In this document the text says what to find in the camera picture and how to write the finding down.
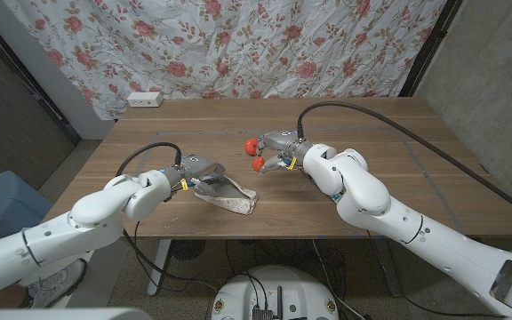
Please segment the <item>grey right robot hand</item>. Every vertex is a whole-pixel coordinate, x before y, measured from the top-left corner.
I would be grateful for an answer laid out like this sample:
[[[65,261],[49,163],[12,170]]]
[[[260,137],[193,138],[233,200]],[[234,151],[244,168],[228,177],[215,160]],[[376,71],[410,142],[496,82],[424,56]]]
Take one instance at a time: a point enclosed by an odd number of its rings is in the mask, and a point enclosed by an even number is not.
[[[310,141],[299,138],[296,131],[266,132],[257,141],[256,158],[252,161],[252,167],[259,174],[281,167],[288,170],[302,169],[304,156],[313,146]],[[263,160],[261,155],[267,148],[275,151],[276,155]]]

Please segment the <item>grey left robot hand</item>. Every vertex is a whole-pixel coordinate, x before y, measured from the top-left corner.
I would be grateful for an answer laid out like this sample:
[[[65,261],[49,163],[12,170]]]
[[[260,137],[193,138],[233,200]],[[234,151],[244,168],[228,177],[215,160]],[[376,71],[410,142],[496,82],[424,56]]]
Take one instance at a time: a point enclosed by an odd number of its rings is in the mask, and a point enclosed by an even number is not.
[[[225,171],[222,164],[208,157],[188,155],[181,158],[180,164],[167,167],[164,175],[173,187],[192,188],[200,196],[211,196],[215,192],[212,185],[222,181]]]

